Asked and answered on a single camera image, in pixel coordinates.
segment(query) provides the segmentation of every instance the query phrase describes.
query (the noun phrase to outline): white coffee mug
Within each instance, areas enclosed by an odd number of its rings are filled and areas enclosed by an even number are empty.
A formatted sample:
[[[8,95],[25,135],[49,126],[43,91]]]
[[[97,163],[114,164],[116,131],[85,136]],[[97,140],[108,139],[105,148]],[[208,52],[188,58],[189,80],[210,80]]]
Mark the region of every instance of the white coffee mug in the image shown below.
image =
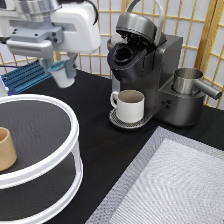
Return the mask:
[[[125,123],[135,123],[144,117],[145,97],[136,90],[113,92],[110,97],[112,106],[116,109],[117,118]]]

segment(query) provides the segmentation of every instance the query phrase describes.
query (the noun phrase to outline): beige cup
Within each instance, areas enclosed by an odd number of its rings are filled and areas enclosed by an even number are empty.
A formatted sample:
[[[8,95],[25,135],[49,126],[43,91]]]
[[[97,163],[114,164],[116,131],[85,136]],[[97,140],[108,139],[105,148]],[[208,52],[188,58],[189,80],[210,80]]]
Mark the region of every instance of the beige cup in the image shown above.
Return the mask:
[[[11,167],[17,159],[12,136],[8,129],[0,127],[0,171]]]

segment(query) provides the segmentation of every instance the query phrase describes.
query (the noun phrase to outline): stainless steel pitcher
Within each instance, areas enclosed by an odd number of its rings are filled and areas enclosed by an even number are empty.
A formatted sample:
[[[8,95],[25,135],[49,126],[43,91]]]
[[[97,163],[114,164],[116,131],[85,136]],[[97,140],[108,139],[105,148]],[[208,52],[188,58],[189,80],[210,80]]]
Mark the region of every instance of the stainless steel pitcher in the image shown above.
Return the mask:
[[[194,95],[202,91],[215,100],[219,99],[222,92],[204,83],[202,77],[203,73],[198,69],[179,68],[174,74],[173,89],[183,95]]]

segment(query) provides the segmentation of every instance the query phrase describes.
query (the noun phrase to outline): black table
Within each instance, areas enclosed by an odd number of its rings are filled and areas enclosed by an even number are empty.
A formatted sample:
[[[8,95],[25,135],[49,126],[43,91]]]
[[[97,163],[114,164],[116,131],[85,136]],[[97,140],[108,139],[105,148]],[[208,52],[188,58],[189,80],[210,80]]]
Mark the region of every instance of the black table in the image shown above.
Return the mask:
[[[72,202],[48,223],[85,223],[158,126],[224,150],[224,111],[204,106],[200,122],[178,129],[152,120],[137,132],[123,132],[109,122],[111,80],[78,72],[76,82],[59,89],[52,78],[24,93],[42,94],[71,106],[80,124],[84,178]]]

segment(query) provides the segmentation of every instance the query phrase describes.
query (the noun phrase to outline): drip tray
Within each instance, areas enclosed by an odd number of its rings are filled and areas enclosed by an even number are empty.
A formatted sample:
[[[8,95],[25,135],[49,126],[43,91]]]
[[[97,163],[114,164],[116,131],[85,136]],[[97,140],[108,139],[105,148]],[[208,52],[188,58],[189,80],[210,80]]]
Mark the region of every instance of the drip tray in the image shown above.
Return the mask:
[[[113,109],[110,112],[110,115],[109,115],[110,122],[113,125],[115,125],[118,128],[125,129],[125,130],[130,130],[130,131],[144,127],[151,120],[151,118],[152,118],[152,115],[146,113],[144,115],[144,117],[142,118],[142,120],[140,120],[138,122],[125,123],[125,122],[123,122],[123,121],[121,121],[117,118],[116,109]]]

